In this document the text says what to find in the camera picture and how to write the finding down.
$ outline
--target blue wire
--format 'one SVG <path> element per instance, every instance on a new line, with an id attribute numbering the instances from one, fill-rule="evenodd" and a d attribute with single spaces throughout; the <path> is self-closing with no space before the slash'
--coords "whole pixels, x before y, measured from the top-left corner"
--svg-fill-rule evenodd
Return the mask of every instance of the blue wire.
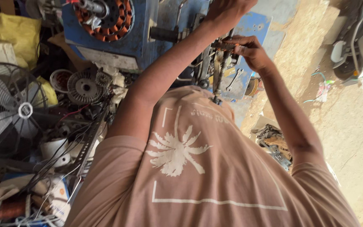
<path id="1" fill-rule="evenodd" d="M 323 75 L 323 73 L 319 73 L 319 72 L 317 72 L 317 73 L 314 73 L 314 74 L 312 74 L 312 75 L 316 75 L 316 74 L 320 74 L 322 77 L 323 77 L 323 82 L 324 82 L 324 88 L 323 88 L 323 91 L 321 92 L 321 94 L 318 96 L 318 97 L 316 97 L 315 99 L 311 99 L 311 100 L 306 100 L 306 101 L 304 101 L 303 103 L 307 103 L 307 102 L 314 102 L 314 101 L 316 101 L 316 99 L 318 99 L 319 97 L 321 97 L 323 94 L 324 94 L 324 92 L 326 91 L 326 87 L 327 87 L 327 84 L 326 84 L 326 77 L 324 77 L 324 75 Z"/>

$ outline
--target person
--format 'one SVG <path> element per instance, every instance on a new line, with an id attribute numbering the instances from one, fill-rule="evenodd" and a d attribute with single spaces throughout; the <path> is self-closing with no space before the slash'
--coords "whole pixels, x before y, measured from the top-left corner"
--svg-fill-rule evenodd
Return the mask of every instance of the person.
<path id="1" fill-rule="evenodd" d="M 257 0 L 215 0 L 204 21 L 139 76 L 94 156 L 66 227 L 360 226 L 312 124 L 256 37 L 235 36 L 259 73 L 293 156 L 292 176 L 244 136 L 224 102 L 168 90 Z"/>

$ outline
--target hand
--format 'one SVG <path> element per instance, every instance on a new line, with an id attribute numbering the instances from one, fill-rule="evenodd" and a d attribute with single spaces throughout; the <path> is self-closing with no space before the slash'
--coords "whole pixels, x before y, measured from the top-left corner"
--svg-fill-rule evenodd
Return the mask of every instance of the hand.
<path id="1" fill-rule="evenodd" d="M 219 36 L 234 28 L 258 0 L 214 0 L 204 21 L 212 21 Z"/>
<path id="2" fill-rule="evenodd" d="M 234 52 L 242 55 L 250 69 L 264 75 L 270 70 L 276 69 L 274 63 L 265 53 L 265 50 L 260 45 L 257 37 L 255 36 L 234 36 L 231 40 L 225 40 L 225 43 L 239 44 L 236 46 Z"/>

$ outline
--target spanner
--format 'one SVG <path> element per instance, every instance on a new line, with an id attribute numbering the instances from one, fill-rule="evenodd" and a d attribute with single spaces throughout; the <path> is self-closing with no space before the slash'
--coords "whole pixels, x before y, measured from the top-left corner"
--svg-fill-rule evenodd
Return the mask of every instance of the spanner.
<path id="1" fill-rule="evenodd" d="M 238 79 L 238 77 L 240 76 L 240 74 L 243 73 L 243 71 L 244 71 L 243 69 L 238 69 L 238 72 L 236 73 L 235 77 L 233 78 L 231 84 L 228 87 L 226 87 L 227 91 L 232 90 L 233 85 L 235 84 L 235 82 Z"/>

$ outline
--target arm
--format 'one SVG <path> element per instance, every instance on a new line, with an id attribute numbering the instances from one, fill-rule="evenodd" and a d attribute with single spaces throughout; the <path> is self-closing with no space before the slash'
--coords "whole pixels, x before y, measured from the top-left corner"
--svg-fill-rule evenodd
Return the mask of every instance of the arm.
<path id="1" fill-rule="evenodd" d="M 235 27 L 256 3 L 257 0 L 215 0 L 199 27 L 139 76 L 119 108 L 107 138 L 127 135 L 147 141 L 153 108 L 173 81 L 216 38 Z"/>
<path id="2" fill-rule="evenodd" d="M 323 147 L 315 128 L 301 110 L 255 36 L 235 36 L 230 43 L 238 43 L 235 52 L 245 57 L 249 67 L 260 74 L 278 124 L 284 134 L 294 165 L 311 162 L 325 166 Z"/>

